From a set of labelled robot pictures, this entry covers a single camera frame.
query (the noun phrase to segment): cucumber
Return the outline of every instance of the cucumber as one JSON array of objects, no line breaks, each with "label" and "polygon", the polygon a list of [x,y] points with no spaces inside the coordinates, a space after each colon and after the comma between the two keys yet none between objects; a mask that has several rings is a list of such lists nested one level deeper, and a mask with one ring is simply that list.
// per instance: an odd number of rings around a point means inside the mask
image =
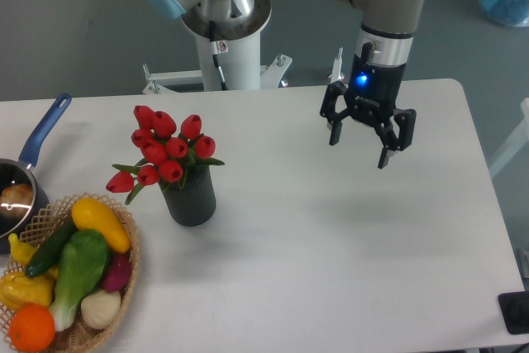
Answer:
[{"label": "cucumber", "polygon": [[44,274],[49,268],[57,264],[64,246],[76,231],[78,229],[70,218],[51,232],[27,263],[24,270],[26,277],[31,278]]}]

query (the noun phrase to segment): red tulip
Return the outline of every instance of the red tulip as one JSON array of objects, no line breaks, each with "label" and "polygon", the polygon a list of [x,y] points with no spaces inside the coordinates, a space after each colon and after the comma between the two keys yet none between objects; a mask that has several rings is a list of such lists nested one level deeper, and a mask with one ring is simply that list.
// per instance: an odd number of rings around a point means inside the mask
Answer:
[{"label": "red tulip", "polygon": [[181,159],[188,153],[188,144],[182,138],[169,138],[165,143],[165,149],[169,156]]},{"label": "red tulip", "polygon": [[200,159],[207,159],[215,153],[215,141],[210,136],[201,136],[195,145],[195,153]]},{"label": "red tulip", "polygon": [[134,145],[141,148],[146,141],[153,139],[153,134],[151,130],[139,128],[132,133],[131,139]]},{"label": "red tulip", "polygon": [[180,127],[183,136],[188,140],[194,140],[200,135],[202,129],[202,119],[199,115],[191,115],[182,122]]},{"label": "red tulip", "polygon": [[182,178],[183,169],[176,160],[166,160],[158,167],[160,177],[167,182],[176,182]]},{"label": "red tulip", "polygon": [[159,165],[162,161],[167,159],[167,152],[162,144],[155,140],[145,141],[140,148],[143,157],[153,165]]},{"label": "red tulip", "polygon": [[155,129],[156,135],[163,140],[170,138],[176,131],[176,123],[173,118],[162,111],[155,112],[152,127]]},{"label": "red tulip", "polygon": [[145,105],[136,105],[134,107],[134,116],[140,125],[140,128],[150,130],[152,128],[155,111]]},{"label": "red tulip", "polygon": [[134,178],[126,171],[120,171],[107,184],[107,190],[112,193],[130,192],[134,188]]},{"label": "red tulip", "polygon": [[138,173],[138,182],[143,186],[157,184],[160,181],[158,171],[152,165],[144,165]]}]

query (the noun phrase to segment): red radish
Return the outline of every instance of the red radish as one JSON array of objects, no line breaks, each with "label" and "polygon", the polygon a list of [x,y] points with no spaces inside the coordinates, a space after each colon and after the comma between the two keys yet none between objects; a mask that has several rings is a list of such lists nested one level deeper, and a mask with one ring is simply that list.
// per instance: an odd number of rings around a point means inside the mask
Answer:
[{"label": "red radish", "polygon": [[103,276],[101,286],[108,293],[119,291],[131,279],[132,265],[124,254],[114,253],[108,266],[107,273]]}]

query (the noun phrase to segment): vase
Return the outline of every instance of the vase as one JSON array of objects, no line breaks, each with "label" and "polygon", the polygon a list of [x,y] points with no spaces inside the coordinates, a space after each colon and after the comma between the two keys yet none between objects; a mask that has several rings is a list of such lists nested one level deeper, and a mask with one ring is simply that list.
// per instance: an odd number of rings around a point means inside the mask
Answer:
[{"label": "vase", "polygon": [[162,190],[171,217],[180,225],[195,227],[212,217],[217,206],[209,167],[201,167],[188,178],[184,187],[178,183]]}]

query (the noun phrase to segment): woven basket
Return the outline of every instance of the woven basket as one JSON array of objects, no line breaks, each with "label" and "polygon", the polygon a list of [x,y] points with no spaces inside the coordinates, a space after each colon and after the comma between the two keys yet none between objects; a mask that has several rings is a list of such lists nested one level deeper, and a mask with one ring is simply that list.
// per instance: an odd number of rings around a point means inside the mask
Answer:
[{"label": "woven basket", "polygon": [[[122,292],[122,305],[119,313],[112,320],[110,325],[104,330],[93,330],[87,326],[78,309],[74,324],[62,332],[55,333],[55,339],[45,352],[86,352],[92,351],[99,347],[113,332],[121,322],[123,315],[131,301],[132,291],[138,275],[140,263],[140,241],[136,224],[132,219],[131,214],[116,200],[110,199],[108,196],[98,196],[94,194],[84,193],[81,196],[75,195],[73,197],[65,197],[57,200],[54,204],[48,204],[47,208],[39,211],[31,222],[26,226],[26,229],[21,233],[20,240],[38,246],[43,240],[50,235],[50,233],[58,226],[62,225],[66,219],[70,217],[70,210],[72,205],[82,197],[95,198],[101,203],[107,204],[122,221],[129,236],[131,237],[130,261],[132,264],[132,276],[129,283]],[[24,270],[12,257],[7,262],[7,270],[4,274]],[[8,330],[9,323],[15,313],[5,306],[0,307],[0,327],[5,334],[4,341],[7,342],[13,350],[16,348],[12,345],[9,338]]]}]

